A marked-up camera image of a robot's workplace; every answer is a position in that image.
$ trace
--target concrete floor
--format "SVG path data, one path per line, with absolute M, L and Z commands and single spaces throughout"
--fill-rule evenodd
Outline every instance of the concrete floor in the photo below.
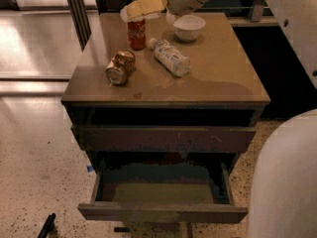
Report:
M 93 31 L 96 14 L 89 15 Z M 81 50 L 71 16 L 0 12 L 0 73 L 71 75 Z M 50 237 L 179 237 L 178 226 L 86 221 L 77 204 L 88 202 L 95 173 L 70 131 L 60 104 L 66 82 L 0 82 L 0 237 L 37 237 L 56 214 Z M 235 202 L 249 206 L 255 164 L 280 121 L 260 121 L 249 149 L 230 180 Z M 127 226 L 131 234 L 113 231 Z M 247 237 L 248 215 L 240 223 L 191 224 L 193 237 Z

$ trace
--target closed drawer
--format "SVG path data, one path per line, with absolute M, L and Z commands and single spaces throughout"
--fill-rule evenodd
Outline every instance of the closed drawer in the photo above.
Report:
M 87 220 L 239 223 L 248 209 L 234 203 L 227 166 L 218 157 L 205 156 L 207 160 L 198 158 L 200 163 L 193 158 L 101 169 L 91 202 L 78 209 Z
M 72 126 L 84 151 L 243 153 L 256 130 L 244 127 Z

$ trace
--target bowl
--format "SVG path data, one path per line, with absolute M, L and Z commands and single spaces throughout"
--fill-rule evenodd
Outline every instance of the bowl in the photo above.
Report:
M 206 22 L 195 15 L 184 15 L 173 23 L 174 33 L 183 42 L 193 42 L 201 34 Z

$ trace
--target can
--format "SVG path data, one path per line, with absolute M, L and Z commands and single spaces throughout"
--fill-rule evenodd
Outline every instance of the can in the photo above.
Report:
M 129 45 L 132 50 L 139 51 L 146 46 L 146 20 L 128 22 Z
M 129 50 L 119 50 L 109 62 L 106 75 L 113 84 L 125 84 L 130 75 L 136 70 L 136 57 Z

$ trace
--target gold can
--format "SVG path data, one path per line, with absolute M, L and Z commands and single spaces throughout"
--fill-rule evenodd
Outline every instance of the gold can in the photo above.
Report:
M 136 70 L 136 56 L 129 50 L 119 50 L 109 62 L 106 75 L 113 84 L 125 84 Z

